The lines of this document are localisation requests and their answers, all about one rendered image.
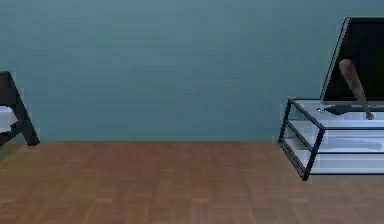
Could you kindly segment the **black framed glass television stand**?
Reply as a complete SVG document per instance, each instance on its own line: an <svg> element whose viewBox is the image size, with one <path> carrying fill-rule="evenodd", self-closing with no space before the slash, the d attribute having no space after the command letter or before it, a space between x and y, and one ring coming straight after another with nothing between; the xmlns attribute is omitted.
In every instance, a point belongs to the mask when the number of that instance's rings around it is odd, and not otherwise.
<svg viewBox="0 0 384 224"><path fill-rule="evenodd" d="M354 105L287 101L278 143L302 180L311 175L384 175L384 105L372 120Z"/></svg>

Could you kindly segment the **brown wooden baseball bat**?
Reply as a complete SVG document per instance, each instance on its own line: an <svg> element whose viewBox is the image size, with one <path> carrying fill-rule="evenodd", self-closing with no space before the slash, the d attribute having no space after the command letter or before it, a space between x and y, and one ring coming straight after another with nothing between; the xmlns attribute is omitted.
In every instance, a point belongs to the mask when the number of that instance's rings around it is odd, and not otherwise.
<svg viewBox="0 0 384 224"><path fill-rule="evenodd" d="M370 111L368 101L365 96L364 89L359 79L359 75L353 62L350 59L342 59L339 62L339 70L341 75L347 82L350 90L354 94L356 100L361 104L367 120L373 120L374 114Z"/></svg>

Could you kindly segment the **black television set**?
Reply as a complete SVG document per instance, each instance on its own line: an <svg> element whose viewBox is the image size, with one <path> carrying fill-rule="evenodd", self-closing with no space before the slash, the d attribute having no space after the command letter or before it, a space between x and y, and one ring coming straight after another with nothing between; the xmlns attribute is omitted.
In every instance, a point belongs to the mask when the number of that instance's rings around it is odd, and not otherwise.
<svg viewBox="0 0 384 224"><path fill-rule="evenodd" d="M335 115L363 112L342 71L351 67L370 112L384 112L384 17L346 17L320 94Z"/></svg>

